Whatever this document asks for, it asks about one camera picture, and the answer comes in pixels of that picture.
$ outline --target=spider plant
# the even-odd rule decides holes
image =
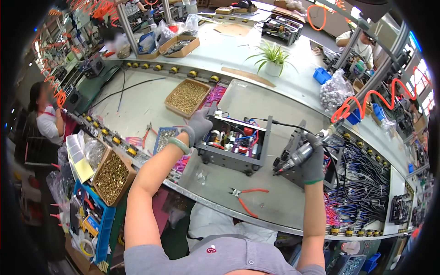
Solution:
[[[264,64],[266,64],[267,62],[273,62],[273,63],[275,63],[276,66],[280,66],[281,67],[281,71],[279,72],[279,75],[278,75],[278,77],[280,77],[281,73],[282,73],[282,70],[284,68],[284,65],[286,63],[292,65],[292,63],[290,63],[290,62],[288,62],[286,60],[290,55],[287,54],[286,51],[281,49],[281,45],[278,46],[276,43],[274,43],[271,46],[266,41],[264,41],[264,43],[266,45],[264,45],[263,47],[257,46],[257,48],[259,48],[262,52],[260,52],[257,55],[251,55],[250,57],[246,58],[246,60],[248,60],[249,58],[252,58],[252,57],[256,57],[256,56],[262,56],[263,58],[258,60],[254,64],[254,66],[255,66],[256,64],[261,62],[260,66],[258,67],[258,72],[257,73],[260,72],[260,70],[261,70],[261,68],[263,67]]]

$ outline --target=white flower pot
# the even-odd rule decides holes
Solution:
[[[264,71],[270,76],[278,77],[279,73],[281,72],[281,68],[282,65],[276,65],[273,62],[267,62]]]

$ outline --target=assembly line workbench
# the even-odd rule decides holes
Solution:
[[[209,70],[213,73],[229,75],[232,80],[222,98],[219,107],[223,112],[229,112],[231,117],[267,117],[289,124],[299,124],[302,119],[307,121],[306,127],[312,132],[326,128],[331,114],[326,113],[319,101],[319,83],[313,79],[314,69],[318,60],[311,54],[310,41],[301,36],[286,50],[292,53],[291,63],[298,70],[287,67],[280,78],[271,77],[260,71],[259,75],[266,78],[275,87],[264,85],[249,78],[226,73],[223,66],[233,69],[257,73],[253,67],[255,60],[245,59],[257,54],[255,45],[261,44],[261,34],[256,29],[250,30],[246,37],[230,37],[213,31],[215,24],[205,23],[199,30],[200,46],[184,58],[166,58],[159,56],[153,60],[136,59],[134,55],[125,61],[140,61],[154,64],[161,62],[177,66],[189,66],[195,69]],[[116,55],[107,58],[116,60]],[[157,79],[160,76],[150,71],[127,71],[125,87],[137,84],[148,79]],[[122,74],[115,75],[111,85],[97,96],[100,100],[112,92],[121,90]],[[153,128],[182,125],[183,119],[167,110],[163,104],[166,96],[181,82],[175,77],[148,82],[125,92],[119,112],[116,112],[119,96],[113,96],[92,110],[94,116],[103,118],[103,123],[112,131],[118,131],[122,137],[143,136],[146,125],[152,121]],[[389,163],[396,168],[400,175],[405,177],[408,158],[399,137],[391,140],[378,127],[371,117],[366,116],[358,124],[358,130],[352,129],[350,124],[344,127],[348,132],[363,139],[375,150],[380,152]],[[282,177],[272,176],[272,163],[279,156],[287,144],[293,129],[273,125],[270,135],[268,156],[262,169],[252,177],[247,177],[238,171],[219,167],[214,164],[202,164],[197,152],[193,151],[178,184],[165,181],[164,184],[177,192],[194,199],[208,207],[216,209],[229,216],[251,222],[266,228],[302,235],[304,212],[304,191]],[[152,151],[155,136],[149,135],[146,149]],[[205,182],[196,180],[196,173],[204,171],[207,174]],[[243,196],[242,199],[251,211],[259,215],[255,219],[246,214],[238,200],[228,194],[229,187],[237,189],[264,187],[269,193],[254,193],[252,196]],[[392,235],[377,237],[388,238]],[[326,238],[341,239],[341,236],[327,236]]]
[[[249,78],[222,71],[222,67],[243,70],[250,73],[257,73],[258,67],[253,66],[257,59],[247,57],[259,53],[256,46],[261,46],[266,37],[261,36],[260,30],[251,28],[245,37],[233,37],[223,35],[214,30],[217,24],[204,23],[200,26],[198,37],[200,46],[194,49],[189,55],[183,58],[167,58],[159,56],[156,59],[137,59],[132,53],[125,61],[139,61],[154,64],[154,62],[173,64],[176,66],[187,66],[194,69],[211,71],[213,74],[229,75],[231,77],[245,80],[249,83],[263,87],[267,90],[281,94],[293,99],[310,109],[331,117],[331,113],[325,112],[319,99],[320,84],[313,78],[315,68],[322,64],[322,57],[312,54],[310,40],[301,35],[299,39],[290,47],[283,47],[290,54],[289,60],[296,69],[287,65],[281,77],[269,76],[261,70],[259,75],[275,85],[270,87],[263,83]],[[108,60],[117,59],[112,55]],[[356,130],[352,125],[345,122],[344,127],[355,136],[370,144],[376,151],[380,152],[404,177],[408,172],[409,159],[407,148],[400,137],[391,140],[385,135],[384,131],[378,126],[370,116],[366,116],[362,123],[357,125]]]

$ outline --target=woman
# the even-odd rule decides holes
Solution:
[[[30,89],[29,112],[37,113],[37,127],[40,134],[47,137],[52,143],[62,145],[66,136],[72,134],[76,122],[69,120],[66,124],[64,113],[58,108],[56,98],[49,103],[48,95],[52,88],[46,82],[37,82]]]
[[[298,271],[291,267],[281,252],[267,243],[222,235],[204,238],[189,256],[170,260],[161,247],[152,197],[171,168],[189,152],[188,147],[201,141],[212,128],[206,120],[207,110],[197,111],[188,125],[167,146],[140,169],[128,194],[125,217],[125,271],[133,274],[325,274],[324,234],[326,215],[323,199],[323,148],[316,145],[304,163],[305,185],[304,237]],[[308,135],[310,144],[317,144]]]

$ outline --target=brass screw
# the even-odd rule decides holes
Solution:
[[[193,83],[185,83],[178,87],[167,103],[180,111],[189,114],[206,93],[206,88]]]
[[[128,177],[128,169],[119,156],[113,153],[101,168],[96,185],[104,201],[109,205],[116,201]]]

